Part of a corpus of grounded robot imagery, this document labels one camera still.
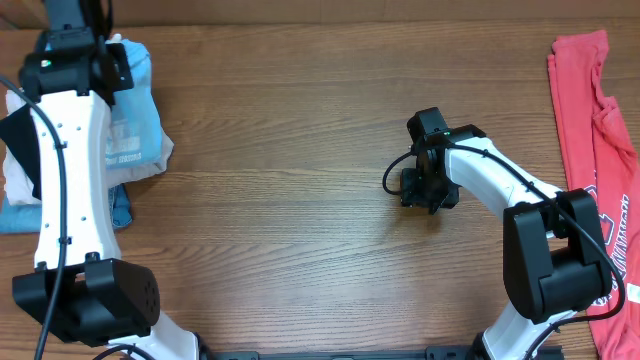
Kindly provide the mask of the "light blue printed t-shirt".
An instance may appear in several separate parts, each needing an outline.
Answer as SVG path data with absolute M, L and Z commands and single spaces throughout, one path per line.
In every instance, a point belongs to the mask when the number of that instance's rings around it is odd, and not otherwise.
M 146 47 L 123 39 L 134 86 L 114 94 L 115 105 L 106 145 L 108 169 L 134 168 L 158 161 L 162 127 L 152 96 L 152 63 Z

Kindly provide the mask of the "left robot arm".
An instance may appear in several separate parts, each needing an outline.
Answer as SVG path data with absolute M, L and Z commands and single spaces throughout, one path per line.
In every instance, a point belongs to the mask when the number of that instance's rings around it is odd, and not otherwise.
M 30 110 L 40 158 L 42 220 L 34 269 L 12 281 L 15 303 L 41 337 L 132 359 L 207 359 L 201 338 L 161 308 L 152 271 L 126 262 L 106 184 L 115 94 L 133 85 L 122 45 L 109 39 L 110 4 L 50 0 L 49 27 L 12 90 Z

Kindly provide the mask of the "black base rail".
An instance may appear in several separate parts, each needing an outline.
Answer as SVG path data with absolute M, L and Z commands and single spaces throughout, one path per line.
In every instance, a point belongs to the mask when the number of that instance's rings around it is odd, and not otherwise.
M 211 353 L 213 360 L 462 360 L 468 346 L 431 346 L 425 350 L 260 354 L 255 351 Z

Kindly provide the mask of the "red t-shirt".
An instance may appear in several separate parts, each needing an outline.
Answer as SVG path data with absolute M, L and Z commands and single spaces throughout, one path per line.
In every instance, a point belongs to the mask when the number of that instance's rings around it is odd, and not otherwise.
M 624 281 L 625 305 L 591 323 L 602 359 L 639 356 L 639 154 L 617 100 L 601 80 L 604 30 L 559 36 L 547 58 L 558 138 L 569 189 L 596 200 L 606 251 Z

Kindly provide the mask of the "folded blue jeans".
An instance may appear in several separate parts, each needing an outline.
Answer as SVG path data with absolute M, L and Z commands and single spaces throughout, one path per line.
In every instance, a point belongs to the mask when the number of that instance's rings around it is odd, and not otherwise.
M 126 189 L 118 185 L 108 191 L 112 226 L 115 230 L 128 227 L 133 221 L 131 203 Z M 10 205 L 7 197 L 1 208 L 1 233 L 38 233 L 41 228 L 42 208 L 35 205 Z

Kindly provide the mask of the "folded beige garment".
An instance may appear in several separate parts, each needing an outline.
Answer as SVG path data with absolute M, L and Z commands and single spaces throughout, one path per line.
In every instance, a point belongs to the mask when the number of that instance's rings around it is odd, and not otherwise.
M 8 106 L 9 114 L 16 111 L 22 105 L 25 105 L 24 101 L 20 100 L 19 97 L 10 90 L 6 95 L 6 103 Z M 174 143 L 166 135 L 163 128 L 162 136 L 162 155 L 158 161 L 134 168 L 108 169 L 106 167 L 106 183 L 108 187 L 114 187 L 123 183 L 138 181 L 166 171 L 169 157 L 171 156 L 174 148 Z M 2 169 L 6 180 L 4 190 L 9 200 L 9 204 L 41 204 L 41 200 L 35 199 L 30 194 L 30 191 L 33 189 L 34 185 L 27 178 L 24 170 L 17 163 L 17 160 L 11 154 L 8 147 L 6 148 L 6 150 L 7 153 L 3 162 Z

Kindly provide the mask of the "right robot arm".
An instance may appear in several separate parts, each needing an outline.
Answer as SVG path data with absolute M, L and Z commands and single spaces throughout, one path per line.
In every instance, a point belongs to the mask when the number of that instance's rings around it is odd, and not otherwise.
M 449 127 L 436 107 L 407 122 L 408 155 L 400 175 L 405 207 L 451 209 L 466 189 L 503 226 L 503 283 L 509 301 L 469 346 L 430 346 L 428 359 L 561 359 L 545 346 L 561 326 L 586 320 L 619 276 L 606 253 L 593 197 L 538 180 L 502 155 L 474 125 Z

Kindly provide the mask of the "folded black garment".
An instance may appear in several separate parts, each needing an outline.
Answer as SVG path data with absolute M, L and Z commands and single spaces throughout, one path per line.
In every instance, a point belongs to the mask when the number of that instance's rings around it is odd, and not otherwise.
M 23 105 L 1 121 L 1 139 L 34 185 L 30 194 L 41 199 L 39 144 L 31 108 Z

